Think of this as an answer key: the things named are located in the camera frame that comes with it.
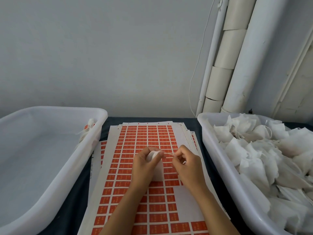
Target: person's right arm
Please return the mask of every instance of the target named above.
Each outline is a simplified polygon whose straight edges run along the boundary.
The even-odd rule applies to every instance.
[[[204,179],[201,158],[193,154],[185,145],[180,146],[175,155],[172,163],[184,186],[196,199],[210,235],[240,235],[209,191]]]

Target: bin filled with white bags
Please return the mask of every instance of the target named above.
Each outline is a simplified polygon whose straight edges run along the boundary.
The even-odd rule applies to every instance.
[[[246,114],[201,113],[202,140],[259,235],[313,234],[313,132]]]

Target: empty white bin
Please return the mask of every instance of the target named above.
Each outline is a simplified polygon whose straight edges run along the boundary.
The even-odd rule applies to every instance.
[[[37,106],[0,119],[1,235],[35,235],[49,225],[107,117],[98,108]],[[90,118],[97,122],[75,148]]]
[[[229,160],[223,148],[218,144],[218,139],[214,134],[212,126],[225,125],[229,115],[232,118],[239,116],[239,114],[229,113],[201,113],[198,115],[198,121],[202,126],[202,141],[216,169],[225,183],[242,218],[254,233],[258,235],[291,235],[287,231],[277,227],[268,215],[262,211],[258,203],[248,192],[233,163]],[[265,116],[258,117],[261,123],[267,126],[268,122],[273,120]]]

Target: dark tablecloth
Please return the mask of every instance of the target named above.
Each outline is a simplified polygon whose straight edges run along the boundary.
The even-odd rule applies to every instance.
[[[101,138],[107,140],[108,132],[111,125],[122,124],[123,122],[160,122],[173,121],[184,122],[186,127],[195,131],[200,144],[201,152],[204,157],[205,166],[211,178],[212,184],[216,193],[231,218],[232,223],[238,229],[240,234],[253,234],[243,221],[240,213],[237,210],[232,198],[230,197],[221,177],[219,176],[216,167],[214,166],[205,146],[202,143],[202,130],[197,119],[195,118],[135,118],[135,117],[108,117],[102,126]],[[298,123],[285,123],[289,128],[307,127],[313,130],[312,126]],[[88,189],[90,178],[91,157],[86,163],[84,169],[80,173],[77,181],[72,187],[70,193],[65,199],[59,212],[53,221],[41,232],[40,235],[76,235],[83,220],[88,201]]]

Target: cable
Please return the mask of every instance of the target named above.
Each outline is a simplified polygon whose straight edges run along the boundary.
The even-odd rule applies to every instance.
[[[196,64],[196,67],[195,67],[195,70],[194,70],[194,73],[193,73],[193,76],[191,77],[190,79],[190,85],[189,85],[189,106],[190,106],[190,110],[191,112],[193,113],[193,115],[196,117],[196,115],[194,114],[193,112],[193,109],[191,108],[191,102],[190,102],[190,90],[191,90],[191,82],[194,78],[194,75],[195,75],[195,72],[196,72],[196,69],[197,69],[197,66],[198,66],[198,63],[199,63],[199,59],[200,59],[200,55],[201,55],[201,50],[202,50],[202,47],[203,47],[203,42],[204,42],[204,35],[205,35],[205,31],[207,29],[207,26],[208,26],[208,23],[209,23],[209,19],[210,19],[210,14],[211,14],[211,11],[212,11],[212,7],[213,7],[213,4],[214,4],[215,0],[213,0],[212,2],[212,5],[211,5],[211,8],[210,8],[210,12],[209,12],[209,17],[208,17],[208,21],[207,21],[207,24],[205,26],[205,29],[204,29],[204,32],[203,32],[203,39],[202,39],[202,45],[201,45],[201,48],[200,48],[200,52],[199,52],[199,57],[198,57],[198,61],[197,61],[197,64]]]

